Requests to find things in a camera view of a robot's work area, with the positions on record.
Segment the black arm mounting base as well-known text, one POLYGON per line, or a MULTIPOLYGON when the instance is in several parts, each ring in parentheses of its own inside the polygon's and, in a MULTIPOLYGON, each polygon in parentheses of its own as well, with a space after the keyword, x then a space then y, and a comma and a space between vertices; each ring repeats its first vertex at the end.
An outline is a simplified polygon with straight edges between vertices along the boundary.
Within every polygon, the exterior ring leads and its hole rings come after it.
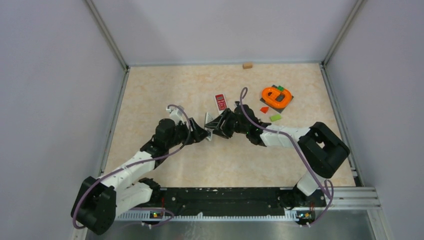
POLYGON ((152 178, 139 183, 152 188, 152 196, 140 208, 168 210, 175 217, 266 217, 283 216, 295 208, 326 207, 322 190, 304 196, 284 187, 161 187, 152 178))

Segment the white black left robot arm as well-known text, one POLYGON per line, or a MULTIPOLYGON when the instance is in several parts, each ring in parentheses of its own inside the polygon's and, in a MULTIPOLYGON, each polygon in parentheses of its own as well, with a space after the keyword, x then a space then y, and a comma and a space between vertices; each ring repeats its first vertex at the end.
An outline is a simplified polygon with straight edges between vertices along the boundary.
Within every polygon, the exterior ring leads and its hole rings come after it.
POLYGON ((133 157, 112 172, 81 184, 70 216, 76 229, 88 228, 104 234, 121 214, 140 205, 154 207, 160 202, 157 184, 140 178, 172 156, 170 149, 209 139, 212 132, 200 127, 193 118, 187 122, 161 119, 151 139, 133 157))

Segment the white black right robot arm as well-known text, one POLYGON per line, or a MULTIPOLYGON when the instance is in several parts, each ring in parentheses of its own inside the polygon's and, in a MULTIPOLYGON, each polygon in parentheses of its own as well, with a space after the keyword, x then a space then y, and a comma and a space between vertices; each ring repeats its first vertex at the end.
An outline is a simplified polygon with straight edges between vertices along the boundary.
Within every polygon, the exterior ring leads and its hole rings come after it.
POLYGON ((351 153, 323 122, 317 121, 310 127, 278 126, 261 121, 246 104, 235 110, 227 108, 216 118, 207 117, 204 126, 225 139, 238 133, 253 145, 293 147, 307 168, 294 187, 293 200, 299 206, 307 206, 313 200, 313 193, 333 177, 351 153))

